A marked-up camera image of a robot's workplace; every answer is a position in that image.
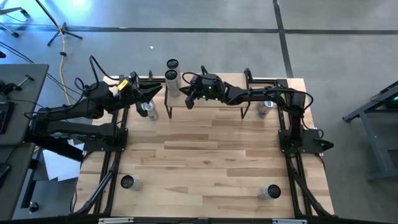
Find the tripod stand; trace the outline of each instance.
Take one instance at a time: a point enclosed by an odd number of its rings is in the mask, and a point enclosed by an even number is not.
[[[57,22],[55,22],[54,18],[51,16],[51,14],[48,12],[48,10],[43,6],[43,4],[40,2],[40,0],[36,0],[37,4],[39,4],[39,6],[43,9],[44,13],[46,13],[46,15],[51,19],[52,23],[54,23],[54,25],[58,28],[58,24]],[[82,37],[80,37],[79,35],[76,35],[72,32],[68,31],[67,28],[67,24],[66,22],[64,22],[62,24],[62,27],[60,27],[60,30],[58,30],[55,35],[51,38],[51,40],[47,43],[47,46],[50,47],[51,43],[55,40],[56,37],[58,37],[60,31],[62,32],[62,34],[68,34],[71,35],[73,37],[79,38],[79,39],[83,39]]]

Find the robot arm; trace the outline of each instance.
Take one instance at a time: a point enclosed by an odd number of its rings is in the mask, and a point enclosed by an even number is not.
[[[143,82],[135,72],[129,77],[120,76],[118,92],[114,95],[109,88],[115,85],[108,85],[106,82],[94,83],[85,86],[83,89],[84,100],[79,100],[74,105],[59,106],[56,108],[42,108],[32,117],[31,131],[34,135],[45,136],[57,132],[79,134],[82,133],[82,126],[79,124],[62,124],[64,119],[88,118],[98,119],[104,115],[104,111],[114,113],[120,109],[136,105],[137,112],[146,117],[147,111],[142,109],[141,103],[148,103],[162,89],[161,83]],[[85,134],[92,132],[97,135],[114,136],[116,127],[112,131],[105,131],[104,128],[90,127]]]
[[[184,79],[184,75],[187,73],[182,75],[184,81],[190,84],[180,88],[180,91],[187,95],[185,104],[188,109],[192,109],[195,104],[194,101],[198,99],[219,100],[227,105],[239,105],[247,101],[273,101],[282,111],[288,112],[290,116],[290,129],[286,130],[282,137],[283,140],[281,140],[281,146],[286,147],[284,152],[297,152],[298,149],[302,148],[305,140],[303,139],[304,129],[301,122],[304,111],[307,109],[305,107],[305,95],[308,93],[281,86],[243,90],[223,82],[219,76],[208,73],[203,66],[201,69],[202,75],[188,72],[194,75],[190,82]],[[312,141],[312,139],[319,138],[317,130],[306,130],[306,132],[308,136],[306,139],[311,138]],[[323,147],[323,150],[333,147],[333,144],[324,140],[322,140],[322,143],[327,144]]]

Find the wooden table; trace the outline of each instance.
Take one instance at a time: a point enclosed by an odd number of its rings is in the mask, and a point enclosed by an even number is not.
[[[303,79],[287,80],[289,87],[305,91]],[[262,88],[264,84],[250,87]],[[158,121],[140,117],[134,107],[129,112],[129,138],[119,166],[112,216],[294,217],[285,157],[277,137],[280,128],[276,107],[265,119],[258,117],[254,105],[245,119],[237,113],[239,108],[175,108],[169,119],[162,106],[164,90],[154,98]],[[313,127],[309,109],[304,120]],[[111,116],[107,114],[93,124],[108,122]],[[75,210],[98,185],[103,157],[103,152],[94,152],[83,163]],[[321,160],[312,154],[302,157],[308,188],[333,213]],[[123,189],[120,180],[126,174],[139,177],[144,189]],[[282,195],[275,200],[258,199],[259,187],[269,184],[277,184]],[[301,190],[297,194],[304,212]]]

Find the concrete floor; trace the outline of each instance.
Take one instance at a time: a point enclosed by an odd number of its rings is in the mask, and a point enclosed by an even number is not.
[[[68,3],[53,0],[43,3],[56,20],[71,26],[277,28],[272,0],[119,0],[117,4],[110,0]],[[279,4],[285,29],[398,29],[395,0],[279,0]],[[33,1],[10,1],[6,8],[13,6],[22,6],[31,14],[29,24],[51,24]],[[11,15],[23,18],[18,12]],[[2,16],[0,22],[15,21]],[[47,47],[53,32],[19,33],[21,37],[16,39],[0,31],[0,40],[34,62],[48,63],[49,72],[58,77],[60,39]],[[249,67],[255,77],[286,77],[277,34],[77,34],[84,39],[66,38],[68,57],[64,76],[66,84],[73,88],[76,76],[87,83],[93,81],[88,63],[90,54],[111,75],[133,70],[146,74],[149,69],[160,75],[166,60],[177,58],[182,70],[198,71],[200,65],[205,65],[212,72],[242,72]],[[325,153],[326,175],[335,213],[343,218],[398,222],[398,180],[366,181],[366,174],[377,167],[363,126],[359,120],[351,124],[341,120],[397,80],[396,38],[396,35],[286,35],[294,77],[305,79],[307,91],[315,98],[311,107],[315,123],[325,131],[325,139],[335,143],[335,147]],[[8,54],[0,63],[25,61]],[[58,106],[66,101],[61,89],[46,80],[39,103]],[[53,189],[51,194],[43,190],[48,186]],[[31,215],[17,209],[14,218],[68,213],[73,188],[73,181],[41,182],[34,200],[44,208]]]

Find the silver can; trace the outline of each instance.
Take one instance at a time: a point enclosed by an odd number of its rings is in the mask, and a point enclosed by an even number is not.
[[[125,175],[120,181],[120,184],[122,188],[131,190],[141,190],[144,186],[138,177],[132,177],[130,175]]]
[[[166,63],[167,70],[174,70],[177,72],[178,83],[181,86],[181,71],[180,71],[180,62],[176,59],[170,59]]]
[[[259,117],[265,118],[273,107],[274,107],[274,102],[272,101],[259,101],[257,103],[257,110]]]
[[[151,121],[156,121],[159,119],[159,115],[157,114],[156,106],[153,100],[151,100],[149,103],[143,103],[142,109],[148,112],[148,118]]]
[[[280,188],[276,184],[270,184],[259,189],[258,197],[261,199],[276,199],[280,196]]]
[[[178,97],[180,95],[180,82],[178,81],[178,73],[175,70],[168,70],[164,76],[166,79],[168,94],[171,97]]]

